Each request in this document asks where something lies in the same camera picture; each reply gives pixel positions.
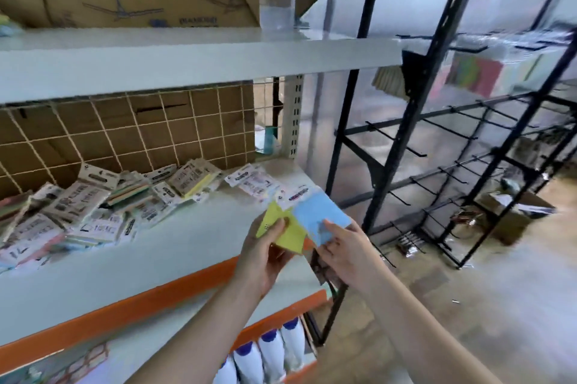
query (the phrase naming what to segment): hand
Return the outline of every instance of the hand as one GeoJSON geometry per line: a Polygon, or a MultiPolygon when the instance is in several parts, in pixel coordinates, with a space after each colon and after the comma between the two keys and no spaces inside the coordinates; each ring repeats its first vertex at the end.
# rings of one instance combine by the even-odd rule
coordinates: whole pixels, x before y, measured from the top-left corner
{"type": "Polygon", "coordinates": [[[258,298],[268,293],[280,271],[293,255],[273,244],[285,231],[289,219],[279,218],[269,227],[266,234],[257,238],[256,232],[263,217],[264,214],[258,216],[250,226],[234,273],[236,280],[248,287],[251,292],[255,292],[258,298]]]}
{"type": "Polygon", "coordinates": [[[333,238],[317,251],[339,278],[363,292],[369,289],[375,269],[383,262],[359,225],[353,219],[351,221],[351,225],[343,229],[335,223],[323,220],[333,238]]]}

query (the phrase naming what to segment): forearm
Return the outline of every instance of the forearm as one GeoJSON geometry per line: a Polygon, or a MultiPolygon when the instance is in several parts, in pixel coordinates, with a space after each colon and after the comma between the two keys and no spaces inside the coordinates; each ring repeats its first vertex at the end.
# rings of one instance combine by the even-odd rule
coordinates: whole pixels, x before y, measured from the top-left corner
{"type": "Polygon", "coordinates": [[[210,383],[260,300],[233,278],[162,347],[128,384],[210,383]]]}
{"type": "Polygon", "coordinates": [[[445,330],[384,264],[361,292],[415,384],[499,380],[445,330]]]}

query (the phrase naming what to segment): person's left hand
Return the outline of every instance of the person's left hand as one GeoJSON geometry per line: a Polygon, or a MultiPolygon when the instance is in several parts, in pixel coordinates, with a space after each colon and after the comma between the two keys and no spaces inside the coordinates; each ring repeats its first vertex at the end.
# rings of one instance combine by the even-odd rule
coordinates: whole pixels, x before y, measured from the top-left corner
{"type": "Polygon", "coordinates": [[[259,215],[250,226],[234,273],[235,279],[258,294],[259,298],[272,288],[280,271],[293,255],[273,244],[285,231],[289,219],[279,218],[262,237],[257,238],[256,232],[263,217],[264,214],[259,215]]]}

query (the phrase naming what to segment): shelving unit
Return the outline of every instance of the shelving unit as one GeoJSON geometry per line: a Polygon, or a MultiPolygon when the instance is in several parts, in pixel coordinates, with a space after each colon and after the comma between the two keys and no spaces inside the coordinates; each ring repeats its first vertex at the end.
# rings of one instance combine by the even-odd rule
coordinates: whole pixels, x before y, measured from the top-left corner
{"type": "MultiPolygon", "coordinates": [[[[365,231],[365,233],[367,235],[376,235],[392,227],[397,229],[397,231],[400,233],[400,235],[397,235],[385,242],[379,242],[377,244],[373,243],[375,248],[379,252],[381,252],[379,248],[382,245],[390,242],[395,242],[408,232],[414,232],[418,236],[425,238],[425,241],[435,245],[444,255],[446,255],[453,263],[456,264],[458,269],[463,267],[467,263],[467,261],[473,255],[473,253],[479,248],[481,243],[483,243],[483,241],[487,239],[487,237],[491,234],[492,230],[497,225],[499,220],[501,220],[501,218],[504,215],[506,215],[506,213],[508,213],[509,210],[518,202],[518,200],[520,199],[520,197],[523,195],[524,192],[528,191],[535,185],[535,183],[537,182],[539,177],[543,175],[543,173],[549,172],[550,171],[549,168],[551,167],[552,169],[550,175],[553,175],[563,166],[563,161],[566,161],[572,157],[576,149],[570,151],[561,161],[557,161],[557,157],[559,156],[559,154],[561,154],[561,152],[563,152],[563,150],[566,149],[566,147],[570,144],[570,142],[573,140],[573,137],[577,133],[577,124],[575,123],[574,119],[575,116],[574,112],[577,111],[577,103],[566,99],[560,99],[558,97],[550,95],[556,82],[559,81],[566,67],[569,65],[570,61],[577,53],[577,30],[575,30],[575,32],[573,33],[571,44],[568,45],[566,52],[561,57],[556,67],[553,69],[552,73],[550,74],[548,79],[544,82],[539,91],[514,90],[513,94],[509,94],[507,96],[493,97],[485,100],[476,100],[474,103],[471,104],[465,104],[462,106],[446,106],[444,109],[428,111],[424,113],[422,112],[427,97],[429,95],[429,92],[433,86],[433,82],[436,79],[437,72],[445,56],[445,53],[450,48],[450,44],[456,36],[457,27],[463,15],[463,12],[465,11],[467,2],[468,0],[447,1],[447,4],[445,5],[445,8],[443,10],[443,14],[441,15],[441,18],[438,22],[435,34],[429,37],[430,46],[426,55],[421,56],[418,54],[411,53],[410,57],[406,58],[405,54],[403,54],[402,68],[403,68],[403,74],[406,79],[407,95],[409,96],[410,99],[407,103],[406,110],[404,111],[404,114],[401,118],[390,119],[388,121],[382,121],[382,122],[366,121],[366,125],[347,128],[349,113],[351,110],[351,103],[353,101],[354,91],[357,85],[357,78],[358,78],[358,70],[350,71],[343,107],[340,114],[340,120],[337,130],[335,132],[336,137],[335,147],[333,150],[331,166],[329,169],[326,186],[326,192],[327,194],[330,195],[335,181],[336,169],[338,166],[342,145],[349,147],[349,149],[352,150],[354,154],[356,154],[367,164],[373,190],[356,195],[352,198],[348,198],[347,200],[344,200],[341,203],[339,203],[339,206],[344,209],[353,206],[355,204],[358,204],[360,202],[370,200],[371,201],[370,205],[368,206],[364,220],[362,222],[362,228],[365,231]],[[494,108],[496,104],[512,100],[527,104],[527,109],[523,112],[523,114],[519,118],[513,117],[494,108]],[[534,117],[537,110],[546,101],[550,101],[558,105],[565,106],[566,108],[568,108],[569,114],[571,116],[561,124],[556,124],[552,126],[531,125],[530,124],[531,118],[534,117]],[[472,109],[484,109],[484,112],[481,117],[476,117],[474,115],[466,113],[466,111],[472,109]],[[443,125],[440,125],[436,122],[430,121],[429,119],[448,114],[459,114],[465,117],[473,118],[478,121],[478,124],[476,128],[473,130],[471,135],[464,135],[448,127],[444,127],[443,125]],[[490,121],[489,118],[492,114],[498,114],[501,117],[505,117],[508,120],[513,121],[513,123],[509,125],[502,125],[494,121],[490,121]],[[429,125],[433,125],[439,129],[447,131],[451,133],[451,135],[466,139],[467,141],[465,143],[465,146],[461,151],[461,153],[458,155],[457,160],[454,161],[453,163],[437,167],[436,169],[426,171],[416,176],[410,176],[403,180],[393,182],[393,178],[395,176],[395,173],[397,172],[401,158],[406,150],[418,157],[426,156],[425,154],[415,151],[408,146],[408,142],[418,122],[425,122],[429,125]],[[473,143],[477,140],[478,135],[480,134],[481,129],[485,124],[495,125],[500,127],[501,129],[508,130],[509,135],[507,136],[506,140],[502,143],[500,147],[491,149],[483,154],[470,155],[469,152],[473,146],[473,143]],[[385,127],[393,127],[393,126],[398,126],[397,133],[394,137],[381,131],[381,129],[385,127]],[[563,137],[561,142],[557,145],[557,147],[555,147],[555,149],[551,152],[551,154],[545,158],[539,169],[535,170],[529,169],[523,164],[518,163],[517,161],[514,161],[513,159],[507,156],[509,150],[513,146],[513,143],[519,137],[529,134],[541,133],[557,127],[567,127],[567,126],[571,127],[571,129],[567,132],[566,136],[563,137]],[[388,156],[386,157],[386,161],[384,164],[382,164],[380,161],[374,158],[370,153],[365,151],[361,146],[359,146],[356,142],[354,142],[353,139],[350,138],[351,135],[364,132],[379,132],[385,137],[393,140],[392,146],[390,147],[388,156]],[[475,198],[489,180],[497,177],[494,173],[497,170],[498,165],[502,161],[505,161],[509,164],[512,164],[520,168],[526,175],[526,183],[524,184],[519,194],[513,198],[513,201],[509,204],[509,206],[507,206],[507,208],[503,210],[503,212],[500,215],[497,216],[496,214],[492,214],[490,211],[486,209],[484,210],[484,212],[489,217],[491,226],[487,228],[486,232],[473,245],[472,249],[469,250],[467,255],[463,259],[459,260],[452,254],[451,247],[446,243],[447,235],[451,234],[451,231],[454,228],[455,224],[453,222],[450,222],[448,225],[445,225],[439,222],[435,217],[433,217],[432,213],[435,210],[443,208],[447,205],[454,205],[456,210],[460,207],[465,207],[472,204],[478,208],[482,208],[479,204],[475,203],[475,198]],[[476,171],[467,167],[467,164],[469,163],[482,163],[486,165],[486,168],[483,173],[477,173],[476,171]],[[454,176],[455,170],[460,168],[469,171],[472,178],[475,178],[475,176],[478,177],[477,183],[474,185],[474,187],[469,193],[465,194],[461,192],[461,194],[459,194],[458,196],[454,196],[452,198],[446,198],[445,200],[443,200],[442,199],[443,191],[445,190],[445,188],[447,187],[447,185],[451,180],[454,180],[455,182],[462,184],[467,183],[454,176]],[[441,185],[439,191],[432,191],[430,188],[422,184],[421,181],[423,179],[438,174],[446,175],[446,179],[441,185]],[[376,226],[375,222],[377,215],[387,195],[391,195],[394,198],[397,198],[404,205],[410,205],[407,201],[402,200],[398,195],[393,193],[393,191],[398,190],[400,188],[404,188],[408,185],[419,186],[422,189],[422,191],[428,192],[431,195],[433,195],[434,199],[431,202],[430,206],[426,209],[419,209],[413,213],[406,214],[396,220],[389,221],[384,225],[376,226]],[[421,218],[421,221],[416,225],[416,227],[413,227],[410,230],[403,231],[397,226],[397,224],[401,224],[403,222],[406,222],[407,220],[419,219],[419,218],[421,218]],[[443,233],[439,237],[433,237],[427,234],[427,232],[424,230],[423,226],[427,219],[431,219],[432,221],[436,222],[437,224],[441,225],[444,228],[443,233]]],[[[374,3],[375,0],[365,0],[363,14],[361,17],[361,23],[359,26],[358,37],[366,37],[368,35],[374,3]]],[[[545,183],[546,182],[539,184],[539,186],[536,188],[536,191],[540,190],[545,183]]],[[[313,256],[313,263],[318,264],[317,254],[313,256]]],[[[334,300],[334,304],[331,308],[331,312],[328,316],[327,322],[325,323],[322,329],[319,329],[317,322],[314,320],[314,317],[311,314],[307,314],[307,321],[309,322],[309,326],[312,329],[312,334],[316,344],[323,345],[326,342],[327,337],[332,328],[332,325],[335,321],[336,315],[339,311],[342,301],[344,300],[347,289],[348,286],[346,284],[343,284],[339,288],[334,300]]]]}
{"type": "MultiPolygon", "coordinates": [[[[70,175],[75,176],[73,169],[81,161],[110,165],[119,171],[128,167],[126,156],[140,155],[132,163],[149,170],[170,163],[158,163],[160,152],[183,164],[191,158],[189,150],[196,144],[200,144],[198,154],[202,155],[206,141],[224,144],[222,157],[215,156],[216,153],[206,157],[222,169],[254,161],[255,152],[248,148],[245,139],[254,137],[254,128],[247,129],[245,125],[228,134],[223,116],[238,114],[239,121],[250,119],[249,114],[259,109],[252,105],[253,96],[249,107],[240,96],[252,94],[258,79],[274,77],[273,102],[265,103],[264,110],[274,113],[280,142],[276,154],[281,158],[261,163],[281,183],[312,184],[291,160],[298,148],[302,74],[399,65],[400,60],[398,39],[355,39],[312,30],[273,33],[260,29],[32,30],[0,42],[3,79],[0,117],[14,124],[12,138],[3,139],[0,147],[28,148],[40,166],[16,170],[14,164],[6,167],[0,161],[0,180],[8,182],[4,191],[6,188],[26,191],[40,179],[64,186],[60,171],[70,169],[70,175]],[[238,109],[224,109],[229,103],[222,101],[221,94],[227,88],[238,90],[235,98],[241,103],[238,109]],[[209,95],[216,97],[211,101],[213,110],[199,112],[194,101],[196,91],[201,91],[206,99],[209,95]],[[112,111],[115,103],[122,105],[129,110],[126,113],[129,118],[123,116],[122,123],[114,120],[107,125],[99,106],[101,100],[110,103],[112,111]],[[145,111],[156,112],[152,114],[155,116],[140,118],[134,100],[140,100],[145,111]],[[167,105],[170,100],[182,101],[172,105],[178,111],[172,116],[169,111],[172,107],[167,105]],[[76,132],[71,131],[61,114],[61,106],[94,109],[90,123],[94,128],[78,127],[76,132]],[[24,124],[40,114],[54,122],[51,126],[54,135],[40,131],[34,133],[35,137],[29,136],[24,124]],[[218,133],[203,137],[199,130],[203,118],[219,119],[218,133]],[[194,132],[196,128],[196,138],[181,143],[174,137],[174,124],[184,122],[190,124],[187,131],[194,132]],[[165,144],[148,145],[146,131],[153,133],[154,127],[166,131],[165,144]],[[113,135],[124,136],[120,131],[132,131],[143,147],[131,152],[118,151],[113,135]],[[105,146],[110,145],[110,154],[86,154],[88,147],[81,144],[81,137],[96,134],[106,141],[105,146]],[[227,148],[238,136],[244,149],[239,146],[240,154],[231,153],[227,148]],[[43,160],[39,143],[53,139],[69,144],[76,152],[74,157],[61,163],[43,160]],[[33,173],[40,173],[40,179],[23,178],[33,173]]],[[[117,118],[114,112],[108,117],[117,118]]],[[[71,253],[38,271],[16,269],[4,273],[0,277],[0,293],[9,300],[0,312],[4,322],[0,325],[0,375],[79,343],[118,334],[127,325],[154,319],[159,313],[171,315],[166,324],[151,323],[153,333],[142,334],[153,342],[146,349],[139,346],[136,336],[114,344],[118,347],[124,343],[124,354],[131,358],[130,366],[112,361],[106,368],[107,382],[124,382],[198,311],[214,288],[233,275],[246,231],[263,210],[264,206],[248,195],[223,185],[207,202],[179,207],[157,226],[139,233],[134,242],[71,253]],[[178,306],[181,307],[176,311],[170,311],[178,306]]],[[[325,303],[329,294],[327,285],[320,285],[307,260],[293,258],[233,347],[325,303]]],[[[123,349],[116,349],[121,363],[128,358],[121,353],[123,349]]]]}

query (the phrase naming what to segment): white bottle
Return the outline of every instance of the white bottle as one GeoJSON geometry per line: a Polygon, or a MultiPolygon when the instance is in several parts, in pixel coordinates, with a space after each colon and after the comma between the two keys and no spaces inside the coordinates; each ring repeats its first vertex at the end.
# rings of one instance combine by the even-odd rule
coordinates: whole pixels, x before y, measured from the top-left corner
{"type": "Polygon", "coordinates": [[[212,380],[212,384],[238,384],[237,368],[234,366],[233,359],[228,355],[216,373],[215,379],[212,380]]]}
{"type": "Polygon", "coordinates": [[[263,334],[258,339],[258,347],[263,356],[264,375],[267,384],[283,382],[285,372],[285,347],[277,329],[263,334]]]}
{"type": "Polygon", "coordinates": [[[249,341],[234,351],[233,356],[242,384],[264,384],[263,360],[256,344],[249,341]]]}
{"type": "Polygon", "coordinates": [[[305,330],[298,317],[286,322],[280,333],[285,341],[285,363],[291,372],[296,372],[305,365],[305,330]]]}

